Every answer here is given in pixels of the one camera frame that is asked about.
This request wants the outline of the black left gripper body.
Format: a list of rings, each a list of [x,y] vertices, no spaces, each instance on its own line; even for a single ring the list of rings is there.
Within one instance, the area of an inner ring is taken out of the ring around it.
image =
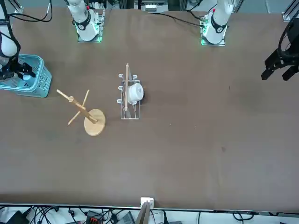
[[[299,19],[295,17],[286,26],[283,37],[287,36],[289,48],[281,52],[283,58],[299,57]]]

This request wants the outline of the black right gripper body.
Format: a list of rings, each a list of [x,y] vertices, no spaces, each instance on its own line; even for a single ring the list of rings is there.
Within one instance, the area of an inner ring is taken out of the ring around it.
[[[3,66],[0,69],[0,80],[12,78],[12,77],[14,77],[14,74],[15,74],[15,68]]]

